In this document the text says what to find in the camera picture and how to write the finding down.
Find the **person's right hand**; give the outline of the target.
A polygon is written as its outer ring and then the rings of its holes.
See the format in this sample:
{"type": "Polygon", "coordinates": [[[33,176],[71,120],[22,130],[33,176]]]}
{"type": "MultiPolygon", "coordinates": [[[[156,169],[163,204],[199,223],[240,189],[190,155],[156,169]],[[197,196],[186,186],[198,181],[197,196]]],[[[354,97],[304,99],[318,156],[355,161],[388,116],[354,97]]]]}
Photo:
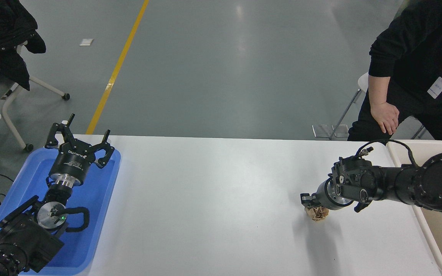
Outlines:
{"type": "Polygon", "coordinates": [[[370,102],[371,116],[383,133],[393,135],[399,126],[399,110],[388,102],[370,102]]]}

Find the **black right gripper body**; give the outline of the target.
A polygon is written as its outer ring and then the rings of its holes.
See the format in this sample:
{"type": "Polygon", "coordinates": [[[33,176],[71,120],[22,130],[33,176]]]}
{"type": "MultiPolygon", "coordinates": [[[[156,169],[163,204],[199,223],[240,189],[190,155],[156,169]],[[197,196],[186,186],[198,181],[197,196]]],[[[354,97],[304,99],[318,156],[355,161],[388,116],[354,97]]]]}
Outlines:
{"type": "Polygon", "coordinates": [[[332,181],[330,179],[327,179],[319,185],[317,191],[314,193],[315,196],[314,208],[324,207],[327,208],[328,210],[336,210],[336,205],[332,200],[330,200],[330,196],[327,191],[327,187],[331,183],[332,181]]]}

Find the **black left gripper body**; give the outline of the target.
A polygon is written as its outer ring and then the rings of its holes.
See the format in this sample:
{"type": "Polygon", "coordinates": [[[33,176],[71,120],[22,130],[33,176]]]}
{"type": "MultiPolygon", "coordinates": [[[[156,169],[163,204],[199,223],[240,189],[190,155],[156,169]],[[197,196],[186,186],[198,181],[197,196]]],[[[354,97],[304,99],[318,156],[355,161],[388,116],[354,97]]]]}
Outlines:
{"type": "Polygon", "coordinates": [[[88,143],[61,144],[48,176],[56,180],[59,175],[67,174],[76,181],[84,181],[91,163],[96,159],[91,147],[92,145],[88,143]]]}

